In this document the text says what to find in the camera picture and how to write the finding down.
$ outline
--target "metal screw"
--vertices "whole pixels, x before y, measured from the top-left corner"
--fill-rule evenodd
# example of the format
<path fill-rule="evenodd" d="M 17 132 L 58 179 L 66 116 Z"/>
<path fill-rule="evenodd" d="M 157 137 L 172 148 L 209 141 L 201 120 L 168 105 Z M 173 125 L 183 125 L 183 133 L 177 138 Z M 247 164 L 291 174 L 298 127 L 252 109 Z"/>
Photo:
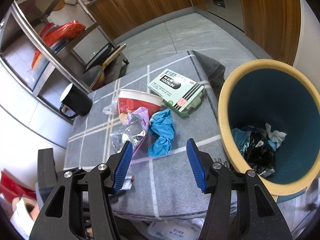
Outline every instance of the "metal screw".
<path fill-rule="evenodd" d="M 64 177 L 65 178 L 70 178 L 72 176 L 72 172 L 71 171 L 67 171 L 64 173 Z"/>
<path fill-rule="evenodd" d="M 218 170 L 218 169 L 221 169 L 222 166 L 220 163 L 214 163 L 212 164 L 212 167 Z"/>
<path fill-rule="evenodd" d="M 253 170 L 248 170 L 248 175 L 250 177 L 254 177 L 254 176 L 256 176 L 256 173 Z"/>
<path fill-rule="evenodd" d="M 100 164 L 99 166 L 98 166 L 98 170 L 100 170 L 100 171 L 103 171 L 103 170 L 105 170 L 107 168 L 107 165 L 105 165 L 105 164 Z"/>

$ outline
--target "metal shelf pole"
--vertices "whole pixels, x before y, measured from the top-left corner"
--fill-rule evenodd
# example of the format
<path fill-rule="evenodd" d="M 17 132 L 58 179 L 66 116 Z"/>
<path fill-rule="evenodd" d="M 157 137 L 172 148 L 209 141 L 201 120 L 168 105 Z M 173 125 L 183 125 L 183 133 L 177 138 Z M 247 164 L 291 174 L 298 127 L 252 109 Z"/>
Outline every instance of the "metal shelf pole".
<path fill-rule="evenodd" d="M 96 23 L 96 19 L 93 17 L 93 15 L 89 12 L 89 10 L 87 9 L 87 7 L 85 6 L 84 2 L 82 0 L 76 0 L 78 2 L 78 4 L 80 5 L 80 7 L 85 11 L 85 13 L 89 16 L 89 18 Z M 117 44 L 108 36 L 108 34 L 106 34 L 106 32 L 102 29 L 102 27 L 99 25 L 98 23 L 98 29 L 99 31 L 102 33 L 102 35 L 106 38 L 106 40 L 112 45 L 112 47 L 115 49 L 117 48 Z M 129 64 L 128 59 L 123 55 L 123 53 L 121 53 L 123 56 L 123 61 L 126 64 Z"/>
<path fill-rule="evenodd" d="M 92 92 L 92 89 L 89 88 L 81 79 L 79 79 L 73 71 L 71 71 L 61 59 L 42 41 L 38 33 L 33 29 L 31 24 L 26 19 L 25 15 L 19 8 L 16 1 L 14 1 L 10 7 L 11 13 L 20 28 L 29 38 L 29 40 L 41 51 L 41 53 L 47 57 L 47 59 L 56 67 L 71 83 L 78 87 L 81 91 L 86 94 Z"/>

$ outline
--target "red paper bowl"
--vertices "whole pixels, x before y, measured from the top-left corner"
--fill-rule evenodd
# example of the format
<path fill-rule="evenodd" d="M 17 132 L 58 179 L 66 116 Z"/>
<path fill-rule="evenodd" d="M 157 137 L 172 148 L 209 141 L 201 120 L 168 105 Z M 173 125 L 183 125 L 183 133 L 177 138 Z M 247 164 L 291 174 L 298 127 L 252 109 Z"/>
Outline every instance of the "red paper bowl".
<path fill-rule="evenodd" d="M 118 114 L 132 113 L 139 107 L 148 109 L 149 117 L 160 110 L 163 99 L 161 97 L 131 89 L 121 89 L 119 92 Z"/>

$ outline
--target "cabinet handle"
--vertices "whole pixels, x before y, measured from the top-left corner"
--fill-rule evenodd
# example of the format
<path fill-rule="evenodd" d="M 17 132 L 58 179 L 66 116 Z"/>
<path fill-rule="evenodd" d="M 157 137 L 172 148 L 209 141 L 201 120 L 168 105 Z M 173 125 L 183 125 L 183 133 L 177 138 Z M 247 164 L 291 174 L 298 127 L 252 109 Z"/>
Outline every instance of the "cabinet handle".
<path fill-rule="evenodd" d="M 118 4 L 116 3 L 116 1 L 115 1 L 115 0 L 112 0 L 112 1 L 115 3 L 115 5 L 116 5 L 116 6 L 118 6 Z M 118 7 L 119 7 L 119 6 L 118 6 Z"/>

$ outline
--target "black plastic wrapper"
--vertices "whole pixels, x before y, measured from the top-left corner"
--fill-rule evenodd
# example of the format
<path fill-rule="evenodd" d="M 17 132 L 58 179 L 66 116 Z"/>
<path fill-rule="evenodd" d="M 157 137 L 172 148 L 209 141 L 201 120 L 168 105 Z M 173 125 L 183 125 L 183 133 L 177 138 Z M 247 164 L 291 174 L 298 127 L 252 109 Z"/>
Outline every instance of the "black plastic wrapper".
<path fill-rule="evenodd" d="M 261 177 L 268 177 L 276 170 L 275 151 L 260 132 L 250 134 L 250 144 L 244 159 Z"/>

